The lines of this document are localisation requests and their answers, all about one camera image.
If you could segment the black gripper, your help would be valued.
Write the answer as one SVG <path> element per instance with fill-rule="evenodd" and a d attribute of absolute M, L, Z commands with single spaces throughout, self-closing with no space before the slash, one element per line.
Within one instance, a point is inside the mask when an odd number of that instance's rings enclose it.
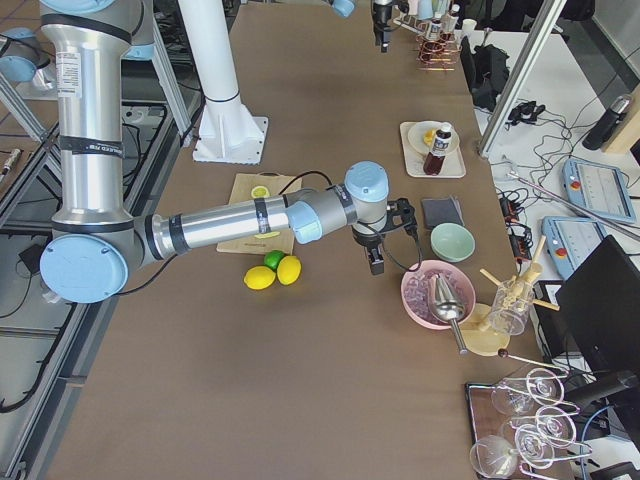
<path fill-rule="evenodd" d="M 393 0 L 372 0 L 371 16 L 373 28 L 377 31 L 377 45 L 382 53 L 387 53 L 391 41 L 391 31 L 387 28 L 392 18 Z"/>
<path fill-rule="evenodd" d="M 372 275 L 384 273 L 383 240 L 384 235 L 370 225 L 357 222 L 351 227 L 352 235 L 357 244 L 362 246 Z"/>

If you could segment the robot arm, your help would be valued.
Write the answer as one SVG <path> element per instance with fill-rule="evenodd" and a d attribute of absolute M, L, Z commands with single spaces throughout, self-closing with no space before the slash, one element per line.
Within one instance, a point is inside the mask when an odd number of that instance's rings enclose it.
<path fill-rule="evenodd" d="M 347 134 L 322 114 L 329 140 L 312 133 L 307 106 L 323 93 L 345 97 L 362 81 L 366 60 L 381 61 L 371 19 L 359 11 L 338 19 L 319 5 L 246 5 L 229 26 L 220 2 L 183 1 L 195 68 L 205 96 L 197 140 L 170 170 L 159 203 L 133 214 L 124 203 L 122 61 L 143 32 L 140 1 L 44 1 L 41 29 L 56 53 L 62 204 L 40 259 L 44 284 L 63 300 L 105 301 L 127 290 L 132 277 L 156 262 L 198 248 L 275 231 L 298 244 L 333 246 L 339 233 L 380 238 L 389 212 L 389 179 L 374 161 L 346 160 Z M 303 187 L 267 198 L 231 202 L 235 175 L 261 167 L 269 122 L 246 107 L 274 109 L 299 136 L 287 151 L 276 135 L 278 166 L 330 165 L 343 169 L 334 185 Z"/>
<path fill-rule="evenodd" d="M 342 18 L 348 18 L 356 8 L 356 1 L 353 0 L 328 0 L 327 4 L 332 10 Z M 369 2 L 369 12 L 372 21 L 374 43 L 382 53 L 387 53 L 391 35 L 394 31 L 389 25 L 392 20 L 392 13 L 395 2 L 392 0 L 371 0 Z"/>

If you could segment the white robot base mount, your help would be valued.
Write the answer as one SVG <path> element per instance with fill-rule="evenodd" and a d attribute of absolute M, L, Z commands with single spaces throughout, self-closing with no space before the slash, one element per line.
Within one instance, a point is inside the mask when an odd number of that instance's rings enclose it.
<path fill-rule="evenodd" d="M 268 119 L 254 117 L 241 100 L 223 4 L 186 0 L 179 8 L 205 97 L 193 158 L 259 164 Z"/>

